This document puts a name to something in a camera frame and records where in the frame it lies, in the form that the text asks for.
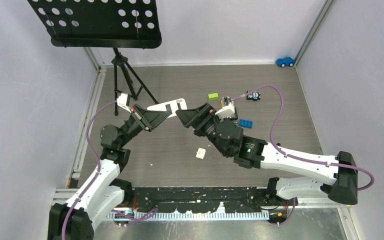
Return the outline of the red and white remote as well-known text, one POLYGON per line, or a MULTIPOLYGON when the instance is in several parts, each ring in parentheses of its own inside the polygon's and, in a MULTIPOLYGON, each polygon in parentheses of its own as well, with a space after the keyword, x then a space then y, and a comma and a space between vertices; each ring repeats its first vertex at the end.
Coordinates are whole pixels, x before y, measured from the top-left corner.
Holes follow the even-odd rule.
POLYGON ((157 103, 146 108, 150 111, 168 111, 175 114, 177 110, 187 110, 187 103, 184 98, 178 98, 162 103, 157 103))

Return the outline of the white remote battery cover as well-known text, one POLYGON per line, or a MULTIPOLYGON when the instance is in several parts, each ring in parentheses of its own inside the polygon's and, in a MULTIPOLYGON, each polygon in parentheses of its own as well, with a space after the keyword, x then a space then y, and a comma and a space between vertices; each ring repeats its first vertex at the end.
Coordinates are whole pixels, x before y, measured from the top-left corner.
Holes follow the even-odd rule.
POLYGON ((206 149, 204 149, 204 148, 198 148, 197 149, 197 151, 196 151, 196 155, 195 155, 195 157, 197 158, 197 159, 204 159, 204 157, 205 157, 205 154, 206 154, 206 149))

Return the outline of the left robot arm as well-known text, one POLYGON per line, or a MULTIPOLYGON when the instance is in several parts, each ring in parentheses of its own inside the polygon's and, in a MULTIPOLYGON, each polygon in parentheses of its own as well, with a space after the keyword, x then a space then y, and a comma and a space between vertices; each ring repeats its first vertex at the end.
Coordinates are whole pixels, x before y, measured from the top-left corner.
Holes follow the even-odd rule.
POLYGON ((95 170, 65 203, 55 203, 49 211, 49 240, 92 240, 101 222, 116 208, 133 202, 132 184, 118 176, 127 165, 131 151, 125 145, 140 132, 150 132, 170 115, 170 111, 147 110, 138 104, 129 109, 122 126, 101 129, 102 153, 96 154, 95 170))

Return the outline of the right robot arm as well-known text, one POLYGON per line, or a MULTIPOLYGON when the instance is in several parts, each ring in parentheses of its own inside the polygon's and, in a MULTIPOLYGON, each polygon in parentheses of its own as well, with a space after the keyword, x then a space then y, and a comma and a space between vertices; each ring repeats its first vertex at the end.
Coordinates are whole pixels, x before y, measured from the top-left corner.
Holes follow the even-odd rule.
POLYGON ((265 198, 271 205, 279 205, 283 200, 322 196, 344 205, 358 203, 358 171, 349 152, 318 155, 244 135, 242 127, 233 121, 221 120, 208 103, 175 113, 185 128, 192 127, 196 136, 206 137, 222 156, 233 158, 240 167, 298 174, 296 178, 269 179, 265 198))

